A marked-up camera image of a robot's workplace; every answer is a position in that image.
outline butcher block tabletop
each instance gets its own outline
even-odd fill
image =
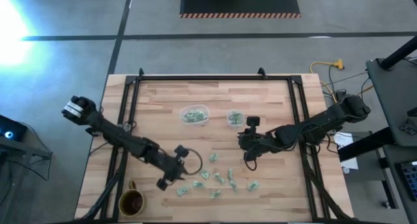
[[[310,116],[326,110],[318,75],[301,76]],[[103,115],[113,123],[117,123],[125,77],[126,75],[110,75],[106,84],[102,100]],[[129,92],[125,120],[128,119],[132,90],[133,85]],[[295,92],[298,110],[301,113],[296,86]],[[183,124],[179,117],[180,110],[197,104],[209,108],[208,123],[205,126]],[[145,196],[145,208],[135,217],[120,214],[119,221],[311,221],[298,146],[291,152],[262,155],[257,159],[257,170],[250,171],[244,164],[243,151],[239,149],[237,139],[237,132],[243,131],[246,125],[234,129],[228,126],[226,121],[227,112],[234,109],[242,111],[245,118],[259,116],[259,133],[281,125],[294,124],[286,81],[141,81],[135,113],[137,126],[132,134],[152,139],[168,154],[173,154],[178,145],[198,151],[203,158],[203,168],[211,176],[205,180],[199,174],[184,175],[185,180],[178,180],[162,191],[156,187],[162,172],[129,156],[123,192],[128,190],[129,180],[133,180]],[[95,137],[91,150],[102,143],[105,143],[102,137]],[[211,163],[209,156],[215,152],[219,158]],[[89,157],[75,217],[86,214],[102,193],[110,155],[111,145],[106,145]],[[319,153],[319,160],[325,188],[342,210],[352,216],[352,207],[338,156],[323,147]],[[188,171],[198,169],[197,156],[190,153],[185,159],[185,166]],[[227,180],[229,169],[233,169],[237,193],[228,182],[220,184],[212,175],[220,172],[220,176]],[[204,182],[205,188],[193,188],[194,180]],[[254,180],[257,180],[260,186],[250,192],[247,186]],[[189,190],[179,197],[177,189],[182,187]],[[210,193],[218,189],[222,194],[211,199]],[[109,217],[113,211],[115,190],[109,202]],[[317,190],[315,200],[320,214],[321,205]]]

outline mug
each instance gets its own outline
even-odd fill
[[[119,210],[126,217],[138,215],[145,207],[145,197],[137,190],[133,180],[129,181],[129,190],[119,199]]]

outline green object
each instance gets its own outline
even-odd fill
[[[211,156],[208,160],[209,160],[209,162],[215,162],[218,158],[219,158],[219,154],[218,153],[213,153],[213,154],[211,154]]]
[[[229,169],[229,174],[227,175],[229,180],[232,180],[232,176],[233,176],[233,169]]]
[[[224,180],[223,178],[220,177],[220,172],[217,172],[213,175],[217,179],[217,181],[219,181],[219,183],[224,184],[226,182],[226,180]]]
[[[177,190],[177,194],[178,194],[178,196],[182,196],[182,195],[184,195],[186,192],[188,191],[188,188],[179,188],[178,190]]]
[[[230,179],[229,185],[233,188],[233,191],[235,193],[237,193],[237,185],[236,185],[236,182],[233,179]]]
[[[251,184],[249,184],[248,190],[249,191],[254,191],[258,187],[259,187],[259,183],[258,183],[258,181],[255,180],[255,181],[251,182]]]
[[[204,169],[202,171],[200,171],[200,175],[205,179],[209,179],[210,173],[205,171]]]
[[[221,194],[222,194],[222,191],[217,190],[217,191],[211,193],[210,198],[215,199],[215,198],[219,197]]]
[[[229,120],[230,124],[242,124],[243,123],[243,114],[239,113],[239,112],[236,112],[236,111],[232,111],[228,120]]]
[[[204,188],[204,183],[199,181],[194,181],[193,187],[195,188]]]
[[[202,110],[193,109],[187,112],[184,115],[183,119],[187,123],[196,123],[196,122],[201,122],[203,120],[206,120],[207,115]]]

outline concrete floor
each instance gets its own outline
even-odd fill
[[[21,17],[0,28],[24,36],[116,35],[126,0],[7,0]],[[412,0],[298,0],[301,19],[180,20],[179,0],[133,0],[127,35],[186,33],[323,33],[416,31]],[[116,74],[307,73],[314,61],[343,59],[334,81],[359,74],[365,62],[385,57],[411,37],[276,38],[124,41]],[[30,124],[53,151],[51,179],[25,177],[10,223],[53,223],[74,216],[91,137],[60,111],[72,95],[102,98],[114,40],[0,44],[0,114]],[[19,53],[13,64],[6,63]],[[314,68],[328,81],[328,67]],[[356,94],[367,75],[337,83]],[[344,131],[377,131],[387,124],[374,91],[364,94],[367,120]],[[46,172],[47,165],[36,169]],[[385,210],[380,184],[347,184],[355,216],[364,221],[408,223],[404,213]]]

